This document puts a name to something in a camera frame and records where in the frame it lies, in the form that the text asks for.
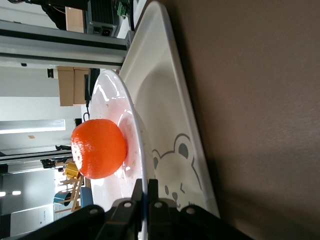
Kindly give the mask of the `grey power supply box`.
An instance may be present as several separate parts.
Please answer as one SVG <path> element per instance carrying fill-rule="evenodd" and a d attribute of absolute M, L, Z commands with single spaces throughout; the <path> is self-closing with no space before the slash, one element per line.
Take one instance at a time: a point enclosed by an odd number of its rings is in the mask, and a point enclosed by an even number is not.
<path fill-rule="evenodd" d="M 116 38 L 120 30 L 115 0 L 88 0 L 85 33 Z"/>

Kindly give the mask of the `aluminium frame beam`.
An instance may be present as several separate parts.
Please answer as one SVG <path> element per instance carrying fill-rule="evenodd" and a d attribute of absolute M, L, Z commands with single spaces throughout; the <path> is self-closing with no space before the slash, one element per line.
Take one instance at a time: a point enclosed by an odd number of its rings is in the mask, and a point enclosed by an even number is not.
<path fill-rule="evenodd" d="M 121 69 L 133 35 L 124 39 L 0 20 L 0 62 Z"/>

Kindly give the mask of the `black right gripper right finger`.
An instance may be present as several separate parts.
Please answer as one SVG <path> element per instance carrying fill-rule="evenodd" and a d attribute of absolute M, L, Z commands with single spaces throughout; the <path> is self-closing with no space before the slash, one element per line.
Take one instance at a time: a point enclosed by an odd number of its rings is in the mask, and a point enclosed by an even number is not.
<path fill-rule="evenodd" d="M 158 180 L 148 181 L 148 240 L 253 240 L 198 205 L 181 210 L 168 198 L 160 198 Z"/>

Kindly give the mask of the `beige bear print tray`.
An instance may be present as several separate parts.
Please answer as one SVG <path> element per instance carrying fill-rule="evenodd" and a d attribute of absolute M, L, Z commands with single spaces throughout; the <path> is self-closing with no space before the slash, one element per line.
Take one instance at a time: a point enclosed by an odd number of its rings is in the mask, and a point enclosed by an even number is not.
<path fill-rule="evenodd" d="M 169 14 L 149 3 L 120 71 L 138 115 L 148 179 L 178 209 L 218 215 L 201 138 Z"/>

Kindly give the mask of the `yellow mug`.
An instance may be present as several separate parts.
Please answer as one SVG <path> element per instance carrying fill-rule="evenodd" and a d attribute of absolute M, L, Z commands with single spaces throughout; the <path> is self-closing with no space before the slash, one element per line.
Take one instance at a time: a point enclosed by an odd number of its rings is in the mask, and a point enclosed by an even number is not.
<path fill-rule="evenodd" d="M 79 172 L 79 170 L 74 162 L 69 162 L 66 165 L 66 168 L 64 170 L 64 174 L 68 179 L 78 179 L 81 175 L 81 173 Z"/>

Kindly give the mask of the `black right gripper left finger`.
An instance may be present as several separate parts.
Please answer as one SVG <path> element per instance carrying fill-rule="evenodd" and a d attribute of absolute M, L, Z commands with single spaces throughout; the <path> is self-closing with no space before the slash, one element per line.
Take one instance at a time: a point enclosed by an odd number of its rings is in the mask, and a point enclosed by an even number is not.
<path fill-rule="evenodd" d="M 88 205 L 17 240 L 140 240 L 143 236 L 143 182 L 130 198 L 117 199 L 108 211 Z"/>

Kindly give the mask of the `orange fruit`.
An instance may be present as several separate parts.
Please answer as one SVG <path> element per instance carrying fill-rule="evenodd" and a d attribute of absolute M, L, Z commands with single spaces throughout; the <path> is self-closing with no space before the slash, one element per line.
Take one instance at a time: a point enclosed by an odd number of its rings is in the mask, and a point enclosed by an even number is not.
<path fill-rule="evenodd" d="M 71 134 L 71 152 L 77 169 L 88 179 L 102 179 L 116 172 L 127 156 L 120 128 L 109 119 L 91 119 Z"/>

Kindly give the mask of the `wooden mug rack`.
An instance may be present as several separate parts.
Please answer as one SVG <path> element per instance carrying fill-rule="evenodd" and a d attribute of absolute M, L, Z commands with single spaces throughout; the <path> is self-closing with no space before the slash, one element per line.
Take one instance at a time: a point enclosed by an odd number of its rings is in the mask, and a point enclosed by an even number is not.
<path fill-rule="evenodd" d="M 60 182 L 62 185 L 66 185 L 67 189 L 61 190 L 55 194 L 53 203 L 64 207 L 64 209 L 54 210 L 55 214 L 70 211 L 71 213 L 79 210 L 81 187 L 84 185 L 84 176 L 80 175 L 78 178 L 72 178 L 63 180 Z"/>

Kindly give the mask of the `cardboard box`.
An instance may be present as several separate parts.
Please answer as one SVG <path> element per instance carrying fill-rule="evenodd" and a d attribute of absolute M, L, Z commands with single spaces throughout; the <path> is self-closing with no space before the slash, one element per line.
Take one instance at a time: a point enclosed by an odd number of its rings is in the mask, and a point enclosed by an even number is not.
<path fill-rule="evenodd" d="M 57 77 L 59 87 L 59 101 L 61 107 L 84 105 L 85 100 L 85 75 L 89 68 L 58 66 Z"/>
<path fill-rule="evenodd" d="M 65 7 L 66 30 L 84 33 L 83 11 L 81 9 Z"/>

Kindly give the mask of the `blue bowl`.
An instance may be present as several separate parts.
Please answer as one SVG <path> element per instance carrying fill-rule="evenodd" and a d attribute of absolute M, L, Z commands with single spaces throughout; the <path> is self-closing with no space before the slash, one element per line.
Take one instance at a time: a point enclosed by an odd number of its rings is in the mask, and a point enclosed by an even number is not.
<path fill-rule="evenodd" d="M 80 205 L 82 208 L 93 205 L 93 194 L 90 187 L 82 186 L 80 188 Z"/>

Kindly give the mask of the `white round plate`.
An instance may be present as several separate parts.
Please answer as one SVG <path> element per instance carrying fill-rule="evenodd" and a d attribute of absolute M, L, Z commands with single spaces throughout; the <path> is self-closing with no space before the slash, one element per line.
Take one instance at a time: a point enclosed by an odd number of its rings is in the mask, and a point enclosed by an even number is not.
<path fill-rule="evenodd" d="M 93 202 L 109 210 L 116 200 L 132 196 L 136 180 L 142 180 L 142 230 L 138 240 L 148 240 L 148 170 L 152 170 L 151 144 L 145 126 L 136 111 L 130 93 L 117 73 L 103 70 L 95 83 L 89 104 L 90 119 L 107 119 L 122 132 L 127 155 L 112 175 L 90 181 Z"/>

